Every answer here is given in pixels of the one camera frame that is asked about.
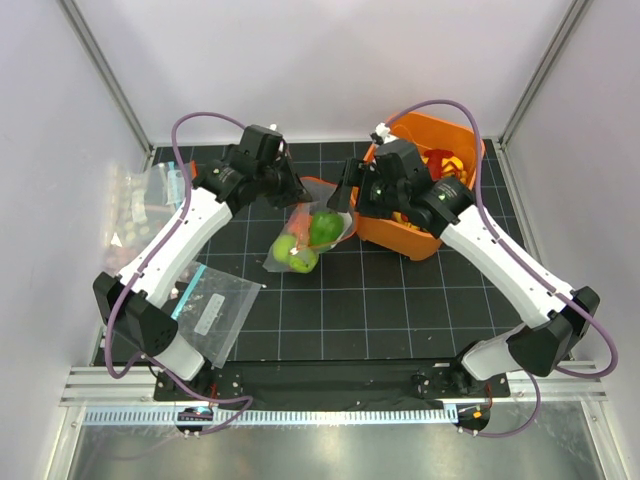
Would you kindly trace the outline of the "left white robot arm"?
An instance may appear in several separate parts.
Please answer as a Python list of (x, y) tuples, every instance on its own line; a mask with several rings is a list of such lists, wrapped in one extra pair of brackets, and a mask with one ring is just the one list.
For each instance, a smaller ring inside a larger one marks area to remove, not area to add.
[(208, 395), (212, 377), (203, 369), (203, 355), (161, 308), (205, 243), (259, 197), (280, 209), (311, 199), (283, 135), (250, 125), (223, 158), (210, 161), (188, 182), (181, 206), (137, 257), (116, 275), (102, 272), (94, 280), (105, 344), (123, 338), (174, 373), (178, 390), (190, 400)]

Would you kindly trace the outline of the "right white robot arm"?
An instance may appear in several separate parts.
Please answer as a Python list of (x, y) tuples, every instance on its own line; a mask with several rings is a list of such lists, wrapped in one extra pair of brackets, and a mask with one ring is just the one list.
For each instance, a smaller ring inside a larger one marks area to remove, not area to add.
[(536, 262), (460, 180), (432, 179), (407, 140), (380, 145), (371, 162), (347, 160), (327, 205), (337, 211), (353, 206), (370, 218), (405, 215), (469, 260), (515, 308), (521, 325), (459, 354), (450, 382), (460, 395), (475, 395), (488, 379), (515, 370), (548, 376), (587, 332), (575, 309), (593, 313), (599, 305), (591, 288), (575, 289)]

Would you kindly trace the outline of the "green bell pepper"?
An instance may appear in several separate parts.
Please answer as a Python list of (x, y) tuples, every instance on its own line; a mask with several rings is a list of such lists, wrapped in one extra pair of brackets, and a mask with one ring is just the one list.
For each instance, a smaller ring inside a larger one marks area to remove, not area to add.
[(316, 212), (311, 219), (310, 243), (314, 246), (334, 242), (344, 228), (344, 219), (338, 213)]

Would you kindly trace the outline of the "orange zipper clear bag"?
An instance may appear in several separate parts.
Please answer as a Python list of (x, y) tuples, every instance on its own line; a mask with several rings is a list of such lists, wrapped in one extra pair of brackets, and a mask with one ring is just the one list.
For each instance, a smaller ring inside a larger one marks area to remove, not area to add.
[(302, 184), (312, 201), (295, 206), (271, 244), (263, 262), (269, 273), (308, 274), (319, 264), (321, 254), (355, 234), (357, 216), (353, 206), (349, 205), (345, 212), (327, 206), (335, 184), (315, 177), (303, 177)]

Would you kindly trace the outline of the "green apple top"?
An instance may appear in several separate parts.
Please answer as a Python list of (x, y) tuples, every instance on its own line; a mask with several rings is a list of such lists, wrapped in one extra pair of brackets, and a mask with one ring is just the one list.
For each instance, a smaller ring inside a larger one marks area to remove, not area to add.
[(272, 244), (272, 256), (275, 261), (287, 265), (291, 250), (296, 247), (297, 237), (291, 234), (281, 234)]

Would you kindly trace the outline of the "small orange pumpkin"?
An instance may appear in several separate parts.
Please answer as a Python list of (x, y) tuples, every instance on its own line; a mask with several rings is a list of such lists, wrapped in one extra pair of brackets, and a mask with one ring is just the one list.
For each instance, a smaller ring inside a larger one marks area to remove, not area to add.
[(290, 233), (303, 243), (309, 242), (309, 229), (311, 217), (308, 215), (296, 216), (291, 223)]

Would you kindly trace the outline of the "green apple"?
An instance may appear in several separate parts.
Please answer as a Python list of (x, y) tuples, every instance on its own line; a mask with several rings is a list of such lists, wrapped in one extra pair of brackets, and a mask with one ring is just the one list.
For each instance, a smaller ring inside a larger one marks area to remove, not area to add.
[(287, 265), (291, 250), (296, 247), (297, 237), (291, 234), (281, 234), (272, 244), (272, 256), (275, 261)]
[(289, 267), (295, 273), (310, 273), (318, 263), (318, 255), (314, 250), (298, 250), (289, 256)]

